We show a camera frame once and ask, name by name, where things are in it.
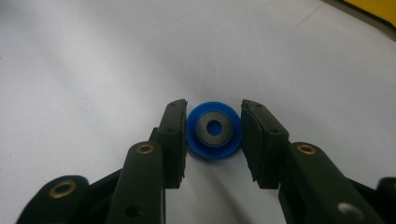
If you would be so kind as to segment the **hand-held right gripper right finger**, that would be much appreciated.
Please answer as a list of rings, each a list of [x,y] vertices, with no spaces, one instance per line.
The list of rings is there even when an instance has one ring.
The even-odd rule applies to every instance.
[[[289,132],[262,104],[242,101],[241,148],[252,178],[260,189],[277,189]]]

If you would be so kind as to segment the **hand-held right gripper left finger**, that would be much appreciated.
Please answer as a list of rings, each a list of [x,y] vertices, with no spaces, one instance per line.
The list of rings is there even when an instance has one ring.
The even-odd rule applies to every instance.
[[[178,189],[184,178],[187,104],[185,99],[169,103],[163,112],[160,125],[150,135],[150,139],[163,148],[164,186],[167,189]]]

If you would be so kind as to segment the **blue disc with grey ring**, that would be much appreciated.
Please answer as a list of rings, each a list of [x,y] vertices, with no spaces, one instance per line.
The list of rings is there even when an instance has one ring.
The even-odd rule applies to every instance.
[[[227,158],[241,143],[241,119],[224,103],[206,102],[189,114],[186,137],[198,155],[210,160]]]

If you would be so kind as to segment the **yellow black drawer organizer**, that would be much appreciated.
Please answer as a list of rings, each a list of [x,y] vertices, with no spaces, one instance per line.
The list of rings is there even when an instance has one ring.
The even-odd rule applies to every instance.
[[[362,9],[387,21],[396,28],[396,0],[344,0],[350,5]]]

